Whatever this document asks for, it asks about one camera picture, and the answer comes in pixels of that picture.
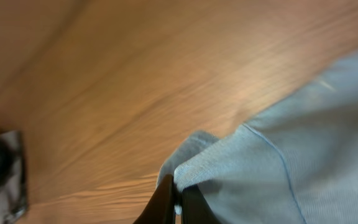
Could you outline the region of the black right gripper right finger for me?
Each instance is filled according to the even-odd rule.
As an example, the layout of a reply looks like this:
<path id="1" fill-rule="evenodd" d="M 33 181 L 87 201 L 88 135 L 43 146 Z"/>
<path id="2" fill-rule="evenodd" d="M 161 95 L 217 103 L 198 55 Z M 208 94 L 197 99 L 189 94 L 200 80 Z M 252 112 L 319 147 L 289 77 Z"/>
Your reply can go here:
<path id="1" fill-rule="evenodd" d="M 181 207 L 182 224 L 220 224 L 197 185 L 183 190 Z"/>

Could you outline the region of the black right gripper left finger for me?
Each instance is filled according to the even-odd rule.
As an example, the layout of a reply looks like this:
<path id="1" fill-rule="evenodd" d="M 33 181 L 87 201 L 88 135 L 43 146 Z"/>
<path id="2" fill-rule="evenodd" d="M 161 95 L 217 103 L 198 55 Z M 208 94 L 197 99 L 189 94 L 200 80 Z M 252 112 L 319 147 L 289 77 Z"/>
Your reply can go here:
<path id="1" fill-rule="evenodd" d="M 174 224 L 176 188 L 173 176 L 165 175 L 134 224 Z"/>

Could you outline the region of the light blue printed t-shirt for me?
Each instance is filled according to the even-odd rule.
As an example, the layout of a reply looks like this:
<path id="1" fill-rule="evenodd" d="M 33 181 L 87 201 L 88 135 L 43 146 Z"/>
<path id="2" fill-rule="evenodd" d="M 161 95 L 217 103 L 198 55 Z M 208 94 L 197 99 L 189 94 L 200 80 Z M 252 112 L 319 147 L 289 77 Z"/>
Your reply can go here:
<path id="1" fill-rule="evenodd" d="M 193 133 L 159 174 L 223 223 L 358 223 L 358 52 L 225 138 Z"/>

